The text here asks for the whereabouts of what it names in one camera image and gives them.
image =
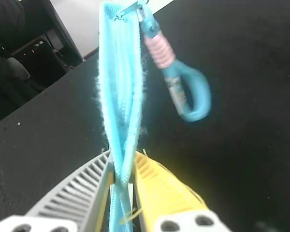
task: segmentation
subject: blue fuzzy strap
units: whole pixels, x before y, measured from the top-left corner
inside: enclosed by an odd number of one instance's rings
[[[143,101],[139,20],[136,12],[116,19],[122,8],[107,1],[100,5],[100,99],[116,180],[111,191],[110,232],[132,231],[131,222],[120,225],[120,220],[131,214],[128,183]]]

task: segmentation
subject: pink grip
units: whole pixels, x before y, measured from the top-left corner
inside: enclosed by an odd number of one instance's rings
[[[169,67],[175,60],[175,54],[161,31],[154,37],[144,36],[145,44],[155,64],[160,69]]]

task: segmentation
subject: screw hole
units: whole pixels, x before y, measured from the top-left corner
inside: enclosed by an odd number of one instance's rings
[[[212,221],[212,219],[206,217],[206,216],[199,216],[195,219],[195,222],[199,225],[199,226],[212,226],[214,224],[214,222]]]
[[[13,232],[29,232],[31,230],[31,226],[28,224],[23,224],[20,226],[17,226]]]
[[[69,230],[65,227],[57,227],[53,229],[51,232],[69,232]]]
[[[163,232],[174,232],[179,231],[179,226],[173,221],[165,221],[161,224],[161,229]]]

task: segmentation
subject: white wall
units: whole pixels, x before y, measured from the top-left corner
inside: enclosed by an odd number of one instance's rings
[[[99,4],[103,0],[50,0],[82,57],[99,46]],[[125,4],[133,0],[113,0]],[[173,0],[150,0],[155,13]]]

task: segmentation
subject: yellow plastic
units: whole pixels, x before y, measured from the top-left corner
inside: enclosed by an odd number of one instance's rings
[[[137,152],[134,163],[135,185],[146,231],[153,232],[157,218],[162,215],[208,209],[197,193],[158,162]]]

